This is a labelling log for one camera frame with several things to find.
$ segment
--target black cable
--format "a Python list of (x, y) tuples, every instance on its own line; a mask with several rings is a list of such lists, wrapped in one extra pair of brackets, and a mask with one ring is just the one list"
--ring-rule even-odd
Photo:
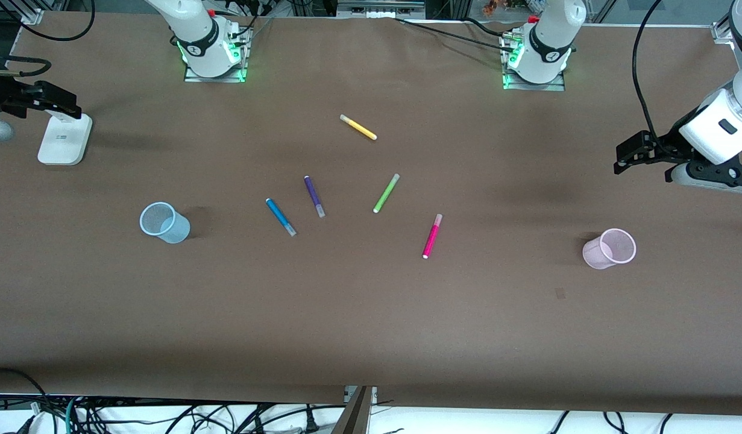
[(312, 434), (312, 432), (320, 431), (320, 426), (315, 422), (315, 413), (312, 412), (312, 406), (307, 404), (307, 426), (305, 428), (306, 434)]
[(662, 423), (660, 424), (660, 434), (665, 434), (665, 424), (668, 423), (669, 418), (671, 418), (673, 413), (668, 413), (665, 415), (665, 417), (662, 419)]
[(424, 30), (429, 30), (430, 32), (440, 33), (441, 35), (451, 36), (451, 38), (457, 38), (462, 39), (463, 41), (472, 42), (481, 46), (487, 46), (490, 48), (496, 48), (501, 51), (511, 52), (513, 49), (511, 47), (503, 47), (503, 46), (495, 46), (494, 44), (489, 44), (486, 42), (476, 41), (475, 39), (465, 38), (465, 36), (460, 35), (454, 35), (453, 33), (443, 32), (443, 30), (437, 30), (437, 28), (432, 27), (426, 27), (426, 25), (417, 24), (415, 22), (409, 22), (404, 19), (399, 19), (399, 17), (393, 17), (393, 20), (402, 22), (403, 24), (413, 25), (413, 27), (423, 28)]
[(28, 32), (33, 33), (36, 36), (40, 36), (44, 39), (49, 39), (50, 41), (58, 41), (58, 42), (69, 42), (69, 41), (76, 41), (76, 39), (81, 38), (81, 36), (84, 36), (89, 32), (90, 28), (92, 28), (92, 25), (95, 24), (95, 0), (90, 0), (90, 17), (89, 17), (89, 24), (87, 24), (87, 28), (81, 31), (78, 35), (70, 36), (67, 38), (61, 38), (59, 36), (49, 36), (45, 33), (37, 32), (33, 30), (32, 28), (28, 27), (27, 25), (24, 25), (23, 22), (20, 20), (19, 17), (15, 16), (14, 12), (10, 11), (6, 8), (4, 3), (0, 0), (0, 7), (4, 9), (4, 12), (7, 12), (7, 15), (10, 16), (17, 24), (20, 25), (20, 27), (24, 28)]
[(665, 152), (669, 156), (673, 156), (674, 154), (676, 156), (679, 155), (679, 150), (676, 150), (676, 153), (669, 152), (668, 149), (665, 148), (663, 143), (660, 143), (660, 140), (658, 140), (658, 135), (655, 132), (655, 126), (652, 124), (652, 118), (649, 116), (649, 108), (647, 108), (647, 101), (644, 99), (644, 94), (641, 93), (641, 86), (638, 85), (638, 75), (636, 74), (636, 58), (638, 57), (638, 42), (641, 41), (641, 34), (644, 33), (644, 27), (646, 27), (647, 22), (649, 21), (649, 17), (652, 16), (652, 12), (655, 11), (655, 9), (660, 5), (660, 2), (662, 0), (655, 0), (654, 3), (652, 3), (652, 6), (649, 7), (649, 10), (647, 11), (647, 14), (644, 16), (643, 21), (641, 21), (641, 25), (638, 27), (638, 32), (636, 33), (636, 41), (633, 42), (633, 55), (632, 55), (632, 62), (630, 63), (630, 71), (633, 74), (633, 87), (636, 88), (636, 96), (638, 96), (638, 102), (641, 104), (641, 111), (644, 112), (644, 119), (647, 121), (647, 127), (649, 129), (649, 134), (652, 137), (652, 141), (654, 143), (657, 143), (658, 148), (660, 148), (661, 151)]
[(627, 431), (625, 431), (625, 422), (623, 422), (622, 420), (622, 415), (620, 414), (620, 412), (614, 412), (614, 414), (617, 415), (617, 418), (620, 421), (620, 426), (616, 426), (614, 425), (614, 423), (612, 423), (612, 421), (609, 419), (609, 415), (607, 412), (604, 412), (604, 420), (607, 421), (609, 426), (616, 429), (616, 431), (620, 432), (620, 434), (627, 434)]
[(231, 427), (232, 429), (234, 429), (234, 426), (236, 425), (236, 422), (234, 422), (234, 413), (231, 412), (230, 409), (228, 409), (228, 406), (227, 406), (227, 413), (228, 413), (228, 417), (231, 418)]
[[(311, 407), (311, 410), (343, 409), (343, 407), (346, 407), (346, 406), (316, 406), (316, 407)], [(294, 411), (289, 412), (289, 413), (285, 413), (284, 415), (279, 415), (279, 417), (274, 417), (274, 418), (271, 418), (270, 420), (264, 421), (263, 423), (261, 423), (261, 426), (263, 427), (267, 423), (272, 423), (272, 422), (274, 422), (276, 420), (281, 420), (282, 418), (291, 417), (292, 415), (297, 415), (298, 413), (303, 413), (305, 411), (307, 411), (307, 409), (299, 409), (299, 410), (294, 410)]]
[(6, 63), (7, 60), (9, 61), (20, 61), (21, 63), (40, 63), (43, 66), (41, 66), (39, 69), (35, 69), (35, 71), (8, 71), (7, 69), (0, 69), (0, 75), (2, 75), (3, 72), (7, 72), (8, 74), (18, 74), (20, 77), (35, 77), (40, 74), (44, 74), (46, 71), (49, 71), (49, 69), (52, 67), (52, 63), (49, 60), (46, 60), (45, 58), (38, 58), (38, 57), (20, 57), (19, 55), (0, 55), (0, 60), (3, 60), (4, 63)]
[(256, 23), (256, 19), (257, 19), (257, 17), (258, 17), (258, 14), (255, 14), (255, 15), (253, 16), (253, 19), (252, 19), (252, 20), (250, 20), (250, 24), (248, 24), (248, 25), (247, 25), (247, 26), (246, 26), (245, 28), (243, 28), (242, 30), (240, 30), (240, 31), (239, 31), (238, 33), (234, 33), (234, 34), (233, 34), (233, 35), (232, 35), (231, 37), (232, 37), (232, 38), (236, 38), (237, 36), (239, 36), (239, 35), (243, 35), (243, 34), (244, 34), (245, 32), (247, 32), (248, 30), (250, 30), (250, 28), (252, 28), (252, 27), (253, 27), (253, 24), (255, 24), (255, 23)]
[(33, 425), (33, 421), (35, 420), (36, 415), (32, 415), (28, 418), (28, 420), (23, 423), (23, 426), (20, 426), (20, 429), (17, 430), (16, 434), (29, 434), (31, 431), (31, 425)]
[(197, 432), (197, 430), (200, 428), (200, 426), (202, 426), (202, 423), (207, 423), (208, 426), (209, 426), (210, 423), (214, 423), (217, 426), (220, 426), (220, 427), (224, 428), (224, 430), (227, 433), (228, 432), (232, 432), (233, 431), (233, 427), (232, 428), (228, 428), (224, 424), (222, 424), (222, 423), (220, 423), (220, 422), (218, 422), (216, 420), (213, 420), (213, 418), (211, 418), (211, 417), (213, 417), (214, 414), (216, 414), (217, 412), (219, 412), (219, 411), (221, 411), (223, 409), (226, 409), (227, 407), (228, 406), (220, 406), (220, 407), (217, 407), (217, 409), (211, 411), (208, 415), (199, 415), (201, 418), (199, 420), (196, 420), (194, 422), (194, 426), (192, 426), (192, 428), (191, 428), (191, 434), (194, 434), (195, 432)]
[(33, 379), (33, 377), (29, 376), (26, 373), (23, 373), (23, 371), (20, 371), (19, 369), (12, 369), (12, 368), (0, 368), (0, 373), (2, 374), (15, 374), (16, 376), (21, 376), (23, 379), (26, 379), (29, 381), (33, 387), (35, 387), (36, 390), (41, 394), (41, 397), (43, 398), (43, 401), (46, 403), (46, 407), (48, 409), (53, 409), (52, 403), (49, 401), (49, 396), (46, 394), (45, 390), (41, 388), (41, 386), (36, 382), (36, 380)]
[(555, 428), (553, 428), (553, 431), (550, 431), (550, 434), (557, 434), (558, 430), (561, 429), (561, 424), (564, 423), (564, 420), (566, 419), (567, 415), (569, 415), (569, 410), (561, 413), (561, 417), (558, 418), (558, 423), (556, 423)]
[(489, 35), (499, 36), (500, 38), (502, 37), (502, 33), (494, 32), (494, 30), (492, 30), (491, 28), (485, 27), (478, 20), (472, 19), (472, 17), (466, 17), (465, 19), (462, 19), (462, 21), (472, 22), (473, 24), (477, 25), (478, 28), (480, 28), (481, 30), (483, 30), (483, 32), (486, 32)]
[(120, 423), (137, 423), (139, 425), (156, 425), (158, 423), (165, 423), (165, 422), (172, 422), (173, 420), (176, 420), (175, 418), (166, 418), (165, 420), (99, 420), (98, 422), (103, 423), (104, 425), (116, 425)]
[(274, 406), (275, 404), (271, 404), (271, 403), (258, 404), (256, 409), (253, 410), (252, 413), (247, 415), (245, 420), (243, 420), (242, 423), (239, 424), (237, 429), (234, 430), (233, 434), (240, 434), (243, 431), (243, 429), (247, 428), (247, 425), (250, 425), (250, 423), (252, 423), (253, 420), (255, 420), (256, 417), (260, 417), (264, 412), (266, 412), (266, 410), (271, 409)]
[(188, 407), (188, 409), (186, 409), (185, 412), (176, 417), (175, 420), (172, 421), (170, 426), (167, 427), (167, 431), (165, 431), (165, 434), (170, 434), (170, 431), (172, 431), (172, 429), (175, 428), (176, 425), (178, 425), (178, 422), (180, 422), (182, 418), (185, 418), (187, 415), (189, 415), (189, 413), (193, 412), (196, 408), (197, 406), (190, 406)]

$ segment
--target blue plastic cup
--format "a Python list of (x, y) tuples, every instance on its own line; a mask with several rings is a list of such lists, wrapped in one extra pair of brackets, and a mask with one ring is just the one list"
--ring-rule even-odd
[(140, 228), (144, 233), (158, 236), (164, 242), (178, 244), (189, 236), (191, 224), (172, 205), (158, 201), (145, 207), (140, 213)]

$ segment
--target white floor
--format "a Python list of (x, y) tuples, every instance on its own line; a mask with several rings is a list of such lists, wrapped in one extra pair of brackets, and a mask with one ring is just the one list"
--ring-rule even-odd
[[(295, 409), (302, 409), (302, 404), (283, 404), (277, 406), (262, 417), (263, 422), (277, 415)], [(118, 409), (101, 410), (105, 420), (142, 420), (157, 421), (175, 418), (186, 407), (119, 407)], [(203, 414), (213, 411), (216, 406), (201, 407)], [(234, 420), (239, 423), (254, 406), (233, 406)], [(420, 407), (374, 407), (368, 434), (389, 434), (397, 429), (404, 429), (401, 434), (547, 434), (553, 429), (561, 412), (550, 411), (514, 411), (484, 409), (420, 409)], [(31, 410), (0, 411), (0, 434), (15, 432), (33, 413)], [(315, 411), (315, 422), (323, 427), (320, 434), (327, 434), (332, 428), (341, 409), (324, 409)], [(657, 434), (664, 415), (652, 413), (622, 413), (625, 430), (630, 434)], [(220, 423), (231, 425), (227, 412), (213, 416)], [(58, 420), (58, 431), (64, 432), (63, 421)], [(187, 434), (191, 427), (191, 418), (184, 418), (173, 434)], [(304, 427), (304, 413), (283, 418), (267, 424), (267, 432), (285, 432)], [(164, 434), (169, 422), (156, 425), (121, 424), (109, 426), (112, 434)], [(572, 412), (566, 418), (559, 434), (581, 433), (616, 434), (613, 428), (605, 423), (600, 412)], [(721, 432), (727, 434), (742, 433), (742, 417), (718, 417), (717, 415), (673, 415), (665, 427), (665, 434), (710, 434)], [(31, 434), (51, 434), (51, 420), (47, 415), (36, 418)], [(211, 425), (199, 431), (200, 434), (224, 434), (224, 429)]]

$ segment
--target pink marker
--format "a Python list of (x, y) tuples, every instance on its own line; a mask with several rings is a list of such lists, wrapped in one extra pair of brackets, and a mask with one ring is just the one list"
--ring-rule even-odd
[(432, 223), (432, 228), (429, 230), (427, 244), (424, 247), (424, 252), (421, 252), (421, 257), (424, 259), (429, 258), (429, 253), (432, 251), (432, 245), (435, 244), (435, 239), (438, 236), (438, 230), (440, 229), (440, 220), (443, 220), (443, 214), (435, 216), (435, 222)]

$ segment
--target purple marker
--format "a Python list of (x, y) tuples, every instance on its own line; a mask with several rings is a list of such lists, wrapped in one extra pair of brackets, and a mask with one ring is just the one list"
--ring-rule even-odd
[(312, 184), (312, 178), (309, 178), (309, 175), (304, 176), (304, 184), (307, 185), (307, 190), (312, 198), (312, 203), (315, 204), (315, 209), (318, 210), (318, 215), (322, 219), (323, 217), (325, 217), (325, 211), (323, 211), (322, 209), (320, 198), (318, 198), (318, 193), (315, 190), (315, 185)]

